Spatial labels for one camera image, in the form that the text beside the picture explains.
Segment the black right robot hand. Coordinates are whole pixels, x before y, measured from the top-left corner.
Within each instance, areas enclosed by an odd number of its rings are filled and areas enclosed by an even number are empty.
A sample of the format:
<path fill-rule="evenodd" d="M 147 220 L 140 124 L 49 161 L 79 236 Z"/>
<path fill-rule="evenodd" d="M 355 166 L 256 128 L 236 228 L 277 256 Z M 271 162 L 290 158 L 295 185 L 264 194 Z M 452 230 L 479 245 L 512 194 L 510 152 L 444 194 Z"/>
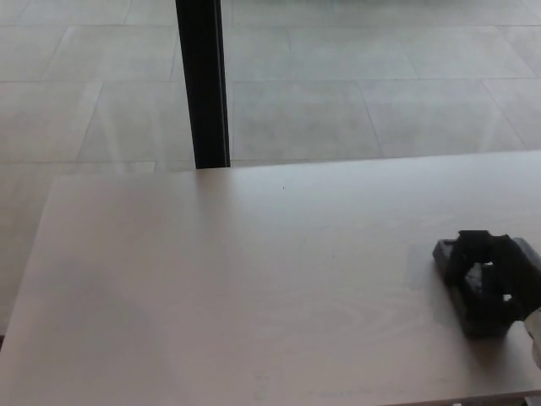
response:
<path fill-rule="evenodd" d="M 467 336 L 503 337 L 540 311 L 540 255 L 525 239 L 462 230 L 433 257 Z"/>

